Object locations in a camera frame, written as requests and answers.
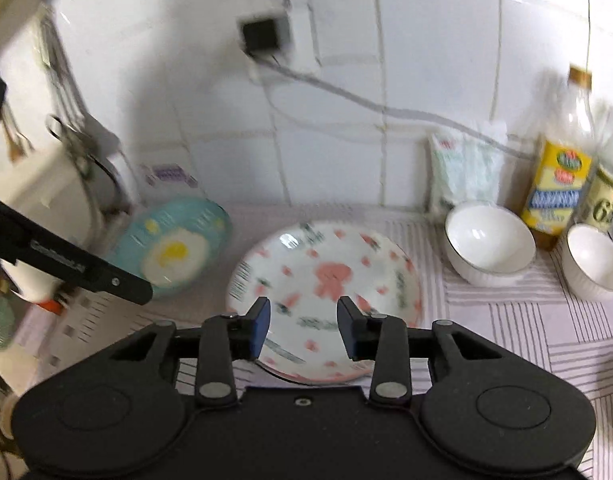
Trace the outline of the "white kitchen appliance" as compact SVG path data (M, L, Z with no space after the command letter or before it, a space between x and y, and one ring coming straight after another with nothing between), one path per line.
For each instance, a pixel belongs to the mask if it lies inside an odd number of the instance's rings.
M104 238L97 200L60 142L1 172L0 201L82 249L95 249Z

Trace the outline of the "pink bear plate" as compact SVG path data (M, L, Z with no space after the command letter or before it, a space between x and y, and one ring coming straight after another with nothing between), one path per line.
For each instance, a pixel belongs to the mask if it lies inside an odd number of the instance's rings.
M335 384L373 369L347 356L337 326L342 296L410 327L424 319L421 283L404 250L365 226L330 221L290 226L254 246L230 278L226 307L243 314L258 298L270 300L259 365L290 382Z

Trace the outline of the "white vinegar bottle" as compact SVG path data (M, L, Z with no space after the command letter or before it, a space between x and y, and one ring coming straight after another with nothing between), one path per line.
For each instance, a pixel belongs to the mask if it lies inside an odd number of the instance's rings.
M613 223L613 128L599 150L579 221L603 233L607 233Z

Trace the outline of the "yellow cooking wine bottle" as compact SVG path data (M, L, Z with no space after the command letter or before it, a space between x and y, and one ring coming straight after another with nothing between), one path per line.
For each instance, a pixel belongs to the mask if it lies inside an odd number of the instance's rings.
M590 107L592 73L572 65L539 129L540 151L521 220L548 252L578 207L601 138Z

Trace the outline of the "teal egg plate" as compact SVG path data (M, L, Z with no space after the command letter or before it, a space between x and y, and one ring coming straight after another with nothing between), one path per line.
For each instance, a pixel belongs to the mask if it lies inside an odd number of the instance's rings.
M134 217L107 260L149 282L160 299L189 287L215 264L232 230L217 203L177 197Z

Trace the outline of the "black power adapter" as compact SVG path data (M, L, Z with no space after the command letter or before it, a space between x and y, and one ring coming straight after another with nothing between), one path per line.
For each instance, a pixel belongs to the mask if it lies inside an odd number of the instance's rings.
M242 50L248 55L267 55L286 51L292 43L286 12L249 16L238 21Z

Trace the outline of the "white salt bag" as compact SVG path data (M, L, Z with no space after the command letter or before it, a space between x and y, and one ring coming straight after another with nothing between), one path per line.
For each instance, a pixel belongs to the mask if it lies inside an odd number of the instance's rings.
M505 162L502 150L448 127L430 133L429 143L429 217L433 222L443 223L459 204L497 202Z

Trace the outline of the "striped white table mat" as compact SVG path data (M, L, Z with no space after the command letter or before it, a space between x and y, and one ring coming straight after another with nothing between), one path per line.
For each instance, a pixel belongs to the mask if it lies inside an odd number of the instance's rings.
M285 226L341 220L387 235L409 255L421 280L424 321L451 318L496 344L550 370L581 390L597 417L596 436L580 470L613 479L613 301L587 302L569 292L561 251L541 252L515 287L473 287L444 257L442 231L421 214L367 206L230 206L233 235L218 263L177 295L145 307L82 292L52 333L28 390L64 368L159 320L199 325L225 309L229 278L259 240Z

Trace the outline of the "white ribbed bowl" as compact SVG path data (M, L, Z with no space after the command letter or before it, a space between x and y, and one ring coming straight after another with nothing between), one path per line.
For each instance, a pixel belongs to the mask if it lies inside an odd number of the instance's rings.
M607 234L587 224L572 226L561 265L569 289L579 299L613 300L613 241Z
M485 202L454 207L445 218L444 250L454 271L484 288L511 287L535 261L535 240L508 209Z

